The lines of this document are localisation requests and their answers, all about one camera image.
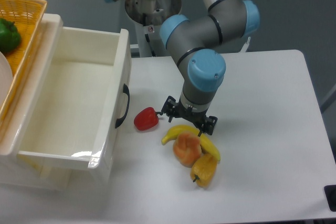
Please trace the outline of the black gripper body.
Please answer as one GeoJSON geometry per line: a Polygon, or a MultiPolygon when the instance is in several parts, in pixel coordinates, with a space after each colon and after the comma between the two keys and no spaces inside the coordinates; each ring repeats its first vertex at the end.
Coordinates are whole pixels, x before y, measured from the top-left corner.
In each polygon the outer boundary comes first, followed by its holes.
{"type": "Polygon", "coordinates": [[[207,122],[204,112],[193,112],[193,107],[186,109],[181,102],[175,107],[175,117],[191,122],[196,128],[203,128],[207,122]]]}

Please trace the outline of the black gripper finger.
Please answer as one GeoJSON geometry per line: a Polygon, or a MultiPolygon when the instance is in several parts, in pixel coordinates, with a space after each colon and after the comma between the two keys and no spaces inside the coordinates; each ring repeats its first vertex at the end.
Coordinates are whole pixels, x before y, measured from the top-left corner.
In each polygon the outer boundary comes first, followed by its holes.
{"type": "Polygon", "coordinates": [[[166,99],[161,112],[165,114],[169,119],[168,122],[171,123],[174,118],[179,118],[179,103],[172,96],[168,96],[166,99]]]}
{"type": "Polygon", "coordinates": [[[202,134],[212,135],[215,129],[218,118],[215,116],[204,116],[202,117],[198,123],[197,128],[199,129],[198,136],[202,134]]]}

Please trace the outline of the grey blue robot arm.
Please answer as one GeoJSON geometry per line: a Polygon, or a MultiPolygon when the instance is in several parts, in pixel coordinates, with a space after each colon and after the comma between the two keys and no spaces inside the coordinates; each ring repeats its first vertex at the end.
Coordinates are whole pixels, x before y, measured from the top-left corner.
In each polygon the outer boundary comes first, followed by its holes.
{"type": "Polygon", "coordinates": [[[142,27],[146,49],[153,56],[168,52],[184,79],[180,98],[168,97],[161,113],[191,122],[202,134],[212,134],[217,118],[206,113],[226,71],[223,57],[214,48],[256,31],[257,6],[250,0],[203,0],[207,15],[191,21],[181,14],[181,0],[124,1],[128,17],[142,27]]]}

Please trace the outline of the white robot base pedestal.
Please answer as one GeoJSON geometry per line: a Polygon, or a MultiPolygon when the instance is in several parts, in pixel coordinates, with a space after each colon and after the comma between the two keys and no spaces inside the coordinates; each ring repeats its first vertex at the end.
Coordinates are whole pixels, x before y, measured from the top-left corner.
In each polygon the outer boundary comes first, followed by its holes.
{"type": "Polygon", "coordinates": [[[159,32],[162,24],[181,9],[181,0],[125,0],[125,11],[135,26],[140,57],[169,55],[159,32]]]}

